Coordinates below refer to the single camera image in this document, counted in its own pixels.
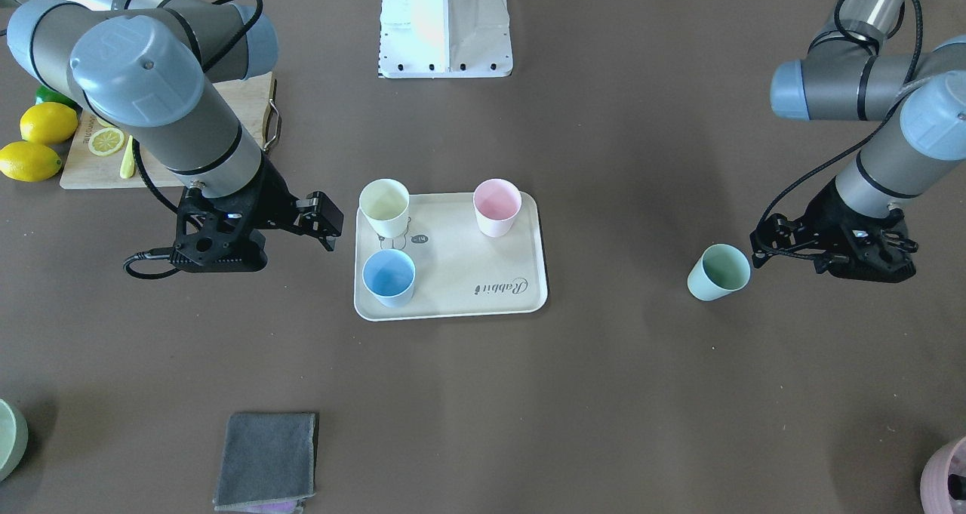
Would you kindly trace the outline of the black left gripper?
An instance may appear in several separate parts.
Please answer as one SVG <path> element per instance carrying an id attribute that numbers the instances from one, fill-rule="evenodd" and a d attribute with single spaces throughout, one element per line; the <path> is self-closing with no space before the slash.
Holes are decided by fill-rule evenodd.
<path id="1" fill-rule="evenodd" d="M 752 265 L 761 269 L 772 257 L 804 258 L 817 274 L 869 282 L 898 283 L 915 275 L 903 209 L 876 218 L 852 211 L 828 183 L 797 220 L 783 214 L 762 219 L 749 235 Z"/>

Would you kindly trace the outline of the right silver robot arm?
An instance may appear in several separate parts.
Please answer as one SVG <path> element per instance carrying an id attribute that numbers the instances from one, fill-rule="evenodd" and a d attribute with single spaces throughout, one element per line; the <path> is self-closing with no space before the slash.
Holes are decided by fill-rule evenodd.
<path id="1" fill-rule="evenodd" d="M 258 271 L 265 229 L 328 251 L 343 214 L 323 192 L 290 194 L 216 83 L 267 74 L 278 36 L 262 0 L 2 0 L 11 56 L 39 83 L 132 136 L 183 184 L 169 247 L 131 256 L 171 273 Z"/>

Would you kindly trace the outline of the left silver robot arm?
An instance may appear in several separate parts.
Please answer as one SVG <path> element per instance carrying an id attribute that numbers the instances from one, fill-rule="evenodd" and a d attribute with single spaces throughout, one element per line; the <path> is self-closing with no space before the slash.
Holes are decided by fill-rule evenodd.
<path id="1" fill-rule="evenodd" d="M 904 209 L 964 161 L 964 37 L 924 54 L 918 0 L 838 0 L 804 59 L 777 67 L 776 115 L 873 121 L 842 171 L 797 219 L 766 208 L 751 233 L 756 269 L 776 256 L 817 273 L 898 283 L 915 275 Z"/>

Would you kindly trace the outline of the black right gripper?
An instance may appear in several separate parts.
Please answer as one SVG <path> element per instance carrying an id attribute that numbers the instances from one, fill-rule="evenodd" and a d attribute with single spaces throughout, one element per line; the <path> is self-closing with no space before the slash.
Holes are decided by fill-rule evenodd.
<path id="1" fill-rule="evenodd" d="M 327 194 L 297 199 L 263 159 L 255 177 L 230 196 L 204 197 L 197 183 L 183 191 L 169 262 L 189 272 L 259 271 L 268 263 L 263 229 L 309 235 L 332 252 L 343 222 L 343 212 Z"/>

